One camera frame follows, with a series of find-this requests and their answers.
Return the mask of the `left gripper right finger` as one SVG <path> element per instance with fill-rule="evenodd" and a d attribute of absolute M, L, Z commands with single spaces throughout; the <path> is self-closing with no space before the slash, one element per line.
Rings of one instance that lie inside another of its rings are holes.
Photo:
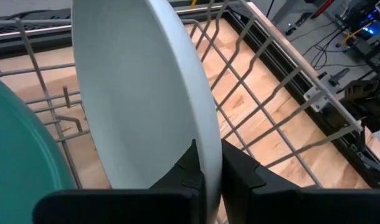
<path fill-rule="evenodd" d="M 380 189 L 300 187 L 226 140 L 221 187 L 229 223 L 380 224 Z"/>

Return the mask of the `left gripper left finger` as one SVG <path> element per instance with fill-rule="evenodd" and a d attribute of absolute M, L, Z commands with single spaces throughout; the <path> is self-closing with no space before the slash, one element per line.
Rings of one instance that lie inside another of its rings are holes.
<path fill-rule="evenodd" d="M 33 223 L 206 222 L 206 186 L 197 145 L 148 189 L 60 190 L 37 202 Z"/>

